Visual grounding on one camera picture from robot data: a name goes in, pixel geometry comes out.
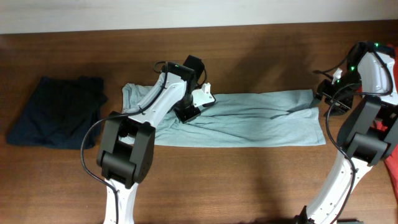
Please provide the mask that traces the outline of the light blue t-shirt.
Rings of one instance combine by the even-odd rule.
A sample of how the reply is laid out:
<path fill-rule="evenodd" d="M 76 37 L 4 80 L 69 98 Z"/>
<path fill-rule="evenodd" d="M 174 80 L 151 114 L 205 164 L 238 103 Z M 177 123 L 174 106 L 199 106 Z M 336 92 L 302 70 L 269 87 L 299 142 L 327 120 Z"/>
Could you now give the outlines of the light blue t-shirt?
<path fill-rule="evenodd" d="M 278 147 L 319 146 L 325 137 L 318 120 L 318 108 L 310 104 L 311 90 L 272 93 L 218 94 L 215 104 L 199 116 L 182 123 L 171 105 L 181 100 L 185 83 L 155 86 L 126 84 L 123 89 L 123 112 L 145 107 L 152 97 L 157 101 L 141 121 L 156 126 L 155 144 L 177 147 Z"/>

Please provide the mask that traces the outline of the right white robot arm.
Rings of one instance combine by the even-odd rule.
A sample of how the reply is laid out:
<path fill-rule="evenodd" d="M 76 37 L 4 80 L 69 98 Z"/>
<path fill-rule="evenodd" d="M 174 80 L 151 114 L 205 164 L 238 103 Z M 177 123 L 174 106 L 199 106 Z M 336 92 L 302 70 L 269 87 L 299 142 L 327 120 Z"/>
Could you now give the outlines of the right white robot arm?
<path fill-rule="evenodd" d="M 317 197 L 303 207 L 294 223 L 337 223 L 352 191 L 397 146 L 397 84 L 395 50 L 377 42 L 355 44 L 338 65 L 322 72 L 314 103 L 324 101 L 325 127 L 330 116 L 349 113 L 337 137 L 327 131 L 337 149 L 336 160 Z"/>

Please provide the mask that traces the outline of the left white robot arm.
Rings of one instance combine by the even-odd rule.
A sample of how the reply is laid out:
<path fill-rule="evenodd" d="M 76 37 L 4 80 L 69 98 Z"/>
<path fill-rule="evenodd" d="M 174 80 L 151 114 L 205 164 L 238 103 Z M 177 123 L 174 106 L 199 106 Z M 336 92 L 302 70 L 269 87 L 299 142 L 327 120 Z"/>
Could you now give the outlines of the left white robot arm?
<path fill-rule="evenodd" d="M 165 62 L 157 83 L 132 111 L 113 111 L 104 119 L 96 163 L 107 191 L 105 223 L 133 223 L 137 187 L 152 165 L 156 127 L 165 115 L 174 111 L 187 123 L 200 115 L 200 106 L 215 102 L 210 84 L 198 82 L 205 73 L 193 56 L 181 65 Z"/>

